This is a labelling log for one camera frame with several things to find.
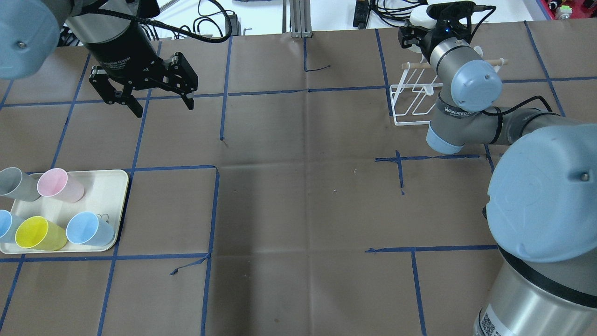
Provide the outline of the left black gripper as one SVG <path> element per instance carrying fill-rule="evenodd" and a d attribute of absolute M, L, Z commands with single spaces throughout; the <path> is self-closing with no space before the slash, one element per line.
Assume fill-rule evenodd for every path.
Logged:
<path fill-rule="evenodd" d="M 106 104 L 125 105 L 141 118 L 143 107 L 132 92 L 162 89 L 178 94 L 188 110 L 194 109 L 198 75 L 191 64 L 181 52 L 160 58 L 139 24 L 130 24 L 113 40 L 85 46 L 99 63 L 88 81 Z"/>

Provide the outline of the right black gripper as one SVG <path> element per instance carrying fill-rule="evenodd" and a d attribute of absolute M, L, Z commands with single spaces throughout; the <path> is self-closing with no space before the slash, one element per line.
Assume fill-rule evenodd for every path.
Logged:
<path fill-rule="evenodd" d="M 412 26 L 407 19 L 398 31 L 401 48 L 430 53 L 440 42 L 450 38 L 471 42 L 472 14 L 475 7 L 475 2 L 443 2 L 429 5 L 427 13 L 437 20 L 435 28 Z"/>

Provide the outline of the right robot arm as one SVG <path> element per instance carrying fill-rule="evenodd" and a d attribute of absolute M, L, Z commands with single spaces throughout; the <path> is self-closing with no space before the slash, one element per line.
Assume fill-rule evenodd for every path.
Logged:
<path fill-rule="evenodd" d="M 581 336 L 596 318 L 596 124 L 550 107 L 494 105 L 498 66 L 471 47 L 473 1 L 422 1 L 399 28 L 442 82 L 427 144 L 509 146 L 490 180 L 485 216 L 505 260 L 474 336 Z"/>

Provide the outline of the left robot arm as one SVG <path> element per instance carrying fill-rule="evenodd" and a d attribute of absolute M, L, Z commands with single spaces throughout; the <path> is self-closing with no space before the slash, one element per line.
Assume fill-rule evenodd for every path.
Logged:
<path fill-rule="evenodd" d="M 0 14 L 2 79 L 38 72 L 67 25 L 97 61 L 88 81 L 106 104 L 141 117 L 132 92 L 162 89 L 194 108 L 198 75 L 180 52 L 160 58 L 141 27 L 160 15 L 155 0 L 3 0 Z"/>

